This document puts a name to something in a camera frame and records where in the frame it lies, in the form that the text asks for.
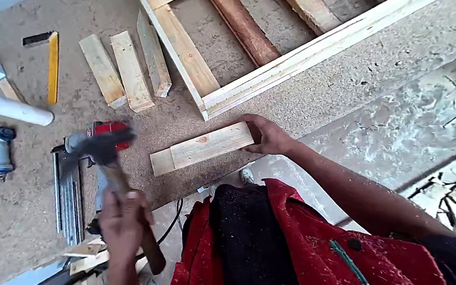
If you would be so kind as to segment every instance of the person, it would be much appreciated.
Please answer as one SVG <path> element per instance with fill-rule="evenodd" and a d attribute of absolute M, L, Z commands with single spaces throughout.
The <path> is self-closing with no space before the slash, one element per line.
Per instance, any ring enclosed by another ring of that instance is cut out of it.
<path fill-rule="evenodd" d="M 220 185 L 212 202 L 194 205 L 172 284 L 456 284 L 456 234 L 438 220 L 276 123 L 253 114 L 241 120 L 255 141 L 244 150 L 300 165 L 371 235 L 327 223 L 293 187 L 273 178 L 257 185 L 244 169 L 244 188 Z M 110 284 L 136 284 L 140 221 L 152 217 L 142 191 L 120 202 L 106 195 L 100 223 Z"/>

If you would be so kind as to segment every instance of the hand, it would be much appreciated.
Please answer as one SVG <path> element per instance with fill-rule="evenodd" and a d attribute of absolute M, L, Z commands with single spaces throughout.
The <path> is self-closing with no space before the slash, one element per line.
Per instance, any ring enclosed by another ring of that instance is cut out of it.
<path fill-rule="evenodd" d="M 246 121 L 253 136 L 254 145 L 246 146 L 243 150 L 261 154 L 287 155 L 298 143 L 271 120 L 247 113 L 240 118 Z"/>
<path fill-rule="evenodd" d="M 100 226 L 111 263 L 133 264 L 143 236 L 142 223 L 154 223 L 143 191 L 128 192 L 123 201 L 109 189 L 103 198 Z"/>

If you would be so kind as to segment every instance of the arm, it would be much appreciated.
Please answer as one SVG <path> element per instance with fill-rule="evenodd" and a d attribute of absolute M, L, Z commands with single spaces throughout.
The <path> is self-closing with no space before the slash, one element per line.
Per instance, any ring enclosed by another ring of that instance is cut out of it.
<path fill-rule="evenodd" d="M 407 199 L 388 188 L 321 156 L 291 138 L 274 122 L 246 114 L 256 145 L 244 149 L 262 154 L 282 154 L 302 167 L 357 223 L 371 234 L 391 233 L 421 238 L 431 234 L 456 235 Z"/>

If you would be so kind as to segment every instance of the hammer handle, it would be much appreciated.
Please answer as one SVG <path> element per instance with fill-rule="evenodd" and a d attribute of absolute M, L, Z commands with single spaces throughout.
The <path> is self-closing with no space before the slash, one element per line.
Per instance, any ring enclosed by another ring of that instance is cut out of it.
<path fill-rule="evenodd" d="M 117 195 L 119 197 L 126 197 L 126 193 L 132 191 L 128 184 L 126 174 L 123 172 L 121 166 L 116 162 L 110 165 L 100 165 L 101 170 L 108 177 L 109 183 L 118 185 Z M 143 235 L 141 247 L 147 260 L 149 261 L 150 269 L 154 275 L 158 275 L 165 268 L 165 257 L 161 252 L 160 246 L 156 242 L 154 233 L 150 228 L 150 224 L 146 219 L 142 219 Z"/>

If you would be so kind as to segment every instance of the hammer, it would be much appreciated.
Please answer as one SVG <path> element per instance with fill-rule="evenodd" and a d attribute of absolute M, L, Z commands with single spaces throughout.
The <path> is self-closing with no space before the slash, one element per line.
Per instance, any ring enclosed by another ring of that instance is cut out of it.
<path fill-rule="evenodd" d="M 123 141 L 131 141 L 136 138 L 132 128 L 115 132 L 106 132 L 94 135 L 82 141 L 82 143 L 63 161 L 61 167 L 61 179 L 78 165 L 79 159 L 90 155 L 105 173 L 112 189 L 117 189 L 118 197 L 126 197 L 126 193 L 132 191 L 126 175 L 124 174 L 118 162 L 116 144 Z M 156 242 L 154 233 L 150 228 L 149 222 L 142 219 L 143 235 L 142 247 L 143 253 L 149 260 L 150 269 L 154 275 L 161 273 L 165 268 L 165 257 Z"/>

